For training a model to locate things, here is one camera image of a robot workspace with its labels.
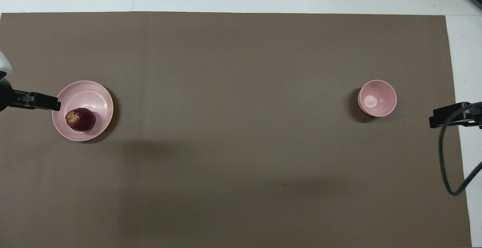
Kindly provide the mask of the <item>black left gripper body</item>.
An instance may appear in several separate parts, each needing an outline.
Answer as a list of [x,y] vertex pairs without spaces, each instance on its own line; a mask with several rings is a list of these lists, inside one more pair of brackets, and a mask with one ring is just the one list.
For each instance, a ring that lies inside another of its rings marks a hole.
[[33,110],[34,107],[28,106],[31,98],[29,92],[14,90],[6,79],[0,80],[0,111],[7,107]]

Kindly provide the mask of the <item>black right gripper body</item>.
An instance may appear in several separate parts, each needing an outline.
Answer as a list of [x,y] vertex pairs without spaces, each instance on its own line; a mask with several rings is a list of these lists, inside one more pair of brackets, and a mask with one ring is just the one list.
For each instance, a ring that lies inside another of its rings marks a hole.
[[482,103],[481,102],[475,102],[475,103],[466,102],[464,114],[467,120],[467,122],[464,124],[465,127],[478,127],[479,129],[482,128]]

